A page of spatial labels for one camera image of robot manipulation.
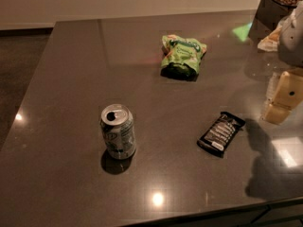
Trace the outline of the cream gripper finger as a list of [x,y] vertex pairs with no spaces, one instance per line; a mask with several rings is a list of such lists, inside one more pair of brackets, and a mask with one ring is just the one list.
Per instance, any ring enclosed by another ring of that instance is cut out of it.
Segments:
[[268,82],[268,87],[266,91],[266,98],[271,101],[275,95],[276,87],[278,85],[280,79],[280,74],[277,72],[274,72],[274,74],[271,76]]
[[261,118],[279,125],[287,119],[291,111],[303,101],[303,71],[284,71],[271,101],[267,98]]

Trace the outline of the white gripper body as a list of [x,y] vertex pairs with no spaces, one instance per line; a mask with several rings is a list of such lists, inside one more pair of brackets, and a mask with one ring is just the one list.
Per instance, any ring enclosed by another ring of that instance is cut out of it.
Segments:
[[284,21],[278,45],[279,58],[292,65],[303,67],[303,1]]

